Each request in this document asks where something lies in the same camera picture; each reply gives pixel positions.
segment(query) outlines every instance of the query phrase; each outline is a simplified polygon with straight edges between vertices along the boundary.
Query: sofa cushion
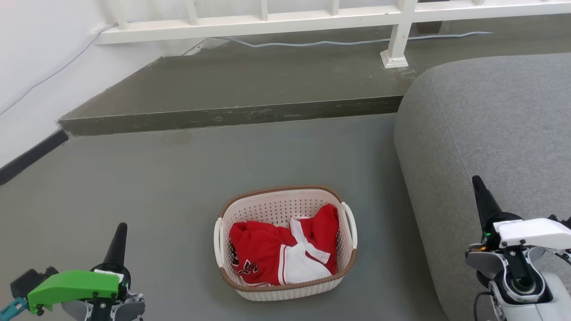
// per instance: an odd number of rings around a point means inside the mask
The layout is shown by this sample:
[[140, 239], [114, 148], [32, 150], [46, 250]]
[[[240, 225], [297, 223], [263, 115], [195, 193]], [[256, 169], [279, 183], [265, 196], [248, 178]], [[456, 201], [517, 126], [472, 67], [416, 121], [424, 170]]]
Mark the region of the sofa cushion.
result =
[[[571, 54], [491, 57], [422, 74], [397, 115], [395, 145], [440, 303], [473, 320], [484, 290], [464, 251], [481, 238], [471, 177], [524, 219], [571, 215]], [[571, 285], [571, 267], [545, 254], [540, 270]], [[481, 320], [496, 320], [480, 299]]]

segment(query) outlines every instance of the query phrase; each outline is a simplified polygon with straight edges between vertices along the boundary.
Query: gray floor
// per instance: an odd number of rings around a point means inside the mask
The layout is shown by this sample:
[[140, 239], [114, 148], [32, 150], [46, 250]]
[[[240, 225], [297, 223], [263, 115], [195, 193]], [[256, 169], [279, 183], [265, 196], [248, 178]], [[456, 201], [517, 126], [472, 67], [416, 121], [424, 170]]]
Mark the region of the gray floor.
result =
[[[571, 51], [571, 15], [446, 21], [440, 34], [492, 31], [456, 39], [410, 41], [408, 68], [385, 69], [388, 43], [250, 48], [227, 43], [190, 57], [153, 63], [63, 119], [209, 110], [402, 95], [426, 69], [462, 59]], [[251, 43], [390, 38], [391, 26], [239, 37]], [[413, 29], [411, 36], [417, 32]]]
[[[89, 269], [116, 225], [146, 321], [446, 320], [393, 146], [394, 114], [75, 138], [0, 187], [0, 302], [28, 268]], [[351, 205], [355, 268], [326, 294], [241, 298], [220, 277], [216, 216], [258, 188], [323, 184]], [[21, 321], [37, 320], [25, 315]], [[61, 308], [42, 320], [69, 320]]]

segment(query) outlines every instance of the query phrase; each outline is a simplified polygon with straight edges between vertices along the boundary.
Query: white plastic basket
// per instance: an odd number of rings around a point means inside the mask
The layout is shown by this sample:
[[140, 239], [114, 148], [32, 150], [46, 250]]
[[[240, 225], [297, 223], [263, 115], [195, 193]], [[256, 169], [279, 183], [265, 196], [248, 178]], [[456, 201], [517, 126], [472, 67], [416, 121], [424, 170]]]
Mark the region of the white plastic basket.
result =
[[[236, 222], [257, 220], [276, 225], [292, 217], [313, 217], [321, 206], [332, 204], [339, 213], [337, 274], [310, 282], [283, 286], [249, 287], [231, 267], [230, 228]], [[335, 288], [357, 257], [357, 227], [349, 206], [337, 193], [321, 186], [292, 186], [252, 192], [234, 198], [222, 209], [214, 225], [214, 254], [224, 280], [238, 294], [252, 301], [302, 298]]]

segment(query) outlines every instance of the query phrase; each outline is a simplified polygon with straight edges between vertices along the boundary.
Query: basket handle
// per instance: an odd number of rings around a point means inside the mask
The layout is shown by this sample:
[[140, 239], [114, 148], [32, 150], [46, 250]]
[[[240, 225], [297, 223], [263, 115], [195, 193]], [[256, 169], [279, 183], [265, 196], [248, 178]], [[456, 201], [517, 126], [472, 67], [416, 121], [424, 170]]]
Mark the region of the basket handle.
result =
[[351, 238], [353, 239], [353, 249], [357, 248], [357, 224], [355, 224], [355, 217], [353, 212], [349, 208], [349, 205], [345, 202], [341, 202], [341, 205], [345, 208], [345, 216], [349, 220], [349, 225], [351, 225]]
[[224, 266], [224, 261], [222, 260], [222, 236], [224, 235], [224, 226], [222, 225], [222, 218], [216, 220], [214, 225], [214, 257], [216, 257], [216, 264], [218, 267]]

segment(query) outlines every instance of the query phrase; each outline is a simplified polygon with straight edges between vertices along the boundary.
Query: white wall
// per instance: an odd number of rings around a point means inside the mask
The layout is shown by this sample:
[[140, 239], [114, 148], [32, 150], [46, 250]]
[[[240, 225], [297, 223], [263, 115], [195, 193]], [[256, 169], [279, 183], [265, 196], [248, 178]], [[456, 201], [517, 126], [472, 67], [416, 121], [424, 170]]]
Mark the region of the white wall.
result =
[[[59, 65], [106, 22], [112, 18], [103, 0], [1, 1], [0, 106]], [[58, 131], [61, 115], [155, 59], [181, 55], [200, 40], [92, 45], [0, 116], [0, 168]]]

